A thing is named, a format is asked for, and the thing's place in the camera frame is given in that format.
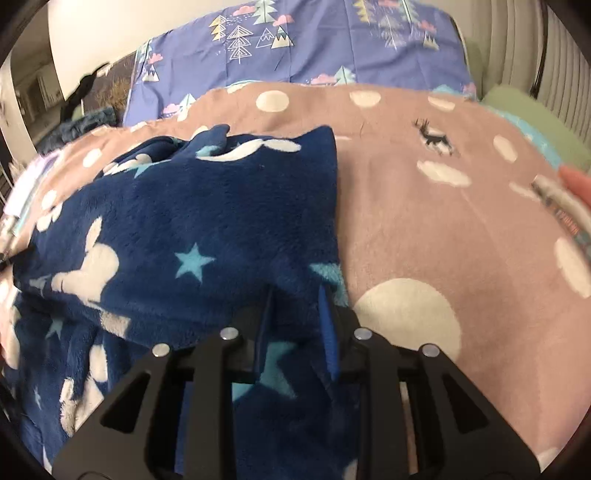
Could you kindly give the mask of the purple tree print bedsheet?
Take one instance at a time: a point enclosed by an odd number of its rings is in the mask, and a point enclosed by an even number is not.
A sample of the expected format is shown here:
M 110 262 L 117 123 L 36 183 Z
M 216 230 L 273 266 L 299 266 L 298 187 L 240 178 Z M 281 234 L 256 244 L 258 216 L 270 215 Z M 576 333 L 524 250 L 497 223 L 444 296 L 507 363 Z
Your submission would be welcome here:
M 252 1 L 147 40 L 135 55 L 123 123 L 183 120 L 207 91 L 250 82 L 476 93 L 459 30 L 438 8 L 418 1 Z

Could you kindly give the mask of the green pillow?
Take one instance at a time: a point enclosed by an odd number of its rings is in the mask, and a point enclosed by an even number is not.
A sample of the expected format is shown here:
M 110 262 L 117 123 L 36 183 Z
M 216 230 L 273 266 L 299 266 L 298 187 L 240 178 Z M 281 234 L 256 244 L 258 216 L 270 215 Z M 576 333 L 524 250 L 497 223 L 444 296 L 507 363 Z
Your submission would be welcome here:
M 563 164 L 590 170 L 590 65 L 571 38 L 551 43 L 536 97 L 509 84 L 487 84 L 478 45 L 469 42 L 467 53 L 481 102 L 539 129 Z

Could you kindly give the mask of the dark patterned pillow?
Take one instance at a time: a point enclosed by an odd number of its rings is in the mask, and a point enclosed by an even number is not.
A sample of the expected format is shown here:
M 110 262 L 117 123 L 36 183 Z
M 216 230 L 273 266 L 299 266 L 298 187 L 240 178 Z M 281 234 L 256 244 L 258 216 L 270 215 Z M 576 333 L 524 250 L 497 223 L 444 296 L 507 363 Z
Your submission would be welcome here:
M 111 106 L 118 122 L 122 122 L 131 86 L 134 61 L 135 54 L 131 53 L 109 63 L 97 73 L 90 93 L 82 101 L 85 113 Z

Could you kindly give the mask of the pink polka dot blanket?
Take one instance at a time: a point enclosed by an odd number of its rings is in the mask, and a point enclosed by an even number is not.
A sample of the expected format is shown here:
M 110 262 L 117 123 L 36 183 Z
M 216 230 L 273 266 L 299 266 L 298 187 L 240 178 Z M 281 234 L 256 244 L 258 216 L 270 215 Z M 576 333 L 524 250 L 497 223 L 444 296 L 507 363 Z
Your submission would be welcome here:
M 1 475 L 56 479 L 22 442 L 6 387 L 12 266 L 34 228 L 109 163 L 159 136 L 219 124 L 290 139 L 328 126 L 335 238 L 360 324 L 396 346 L 438 345 L 555 476 L 590 439 L 590 208 L 506 119 L 461 97 L 356 85 L 252 82 L 169 117 L 101 126 L 23 175 L 1 223 Z

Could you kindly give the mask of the navy star fleece garment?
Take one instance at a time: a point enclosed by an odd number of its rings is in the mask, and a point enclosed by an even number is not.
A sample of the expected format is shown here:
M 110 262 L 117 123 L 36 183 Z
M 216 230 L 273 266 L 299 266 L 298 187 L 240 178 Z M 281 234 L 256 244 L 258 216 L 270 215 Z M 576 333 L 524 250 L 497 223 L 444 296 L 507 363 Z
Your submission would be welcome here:
M 256 384 L 232 390 L 242 479 L 339 479 L 356 396 L 329 381 L 318 289 L 348 295 L 328 126 L 283 139 L 225 124 L 112 160 L 34 228 L 12 266 L 6 387 L 32 457 L 51 467 L 143 355 L 190 347 L 273 298 Z

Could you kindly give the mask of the dark teal knit cloth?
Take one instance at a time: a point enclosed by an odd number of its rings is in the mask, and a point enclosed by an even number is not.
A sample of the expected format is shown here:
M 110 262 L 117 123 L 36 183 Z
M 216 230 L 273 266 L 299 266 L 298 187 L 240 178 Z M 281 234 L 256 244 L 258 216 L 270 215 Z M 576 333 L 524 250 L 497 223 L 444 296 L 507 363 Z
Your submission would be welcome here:
M 117 126 L 117 114 L 112 106 L 106 106 L 78 119 L 60 123 L 36 145 L 37 153 L 47 155 L 101 126 Z

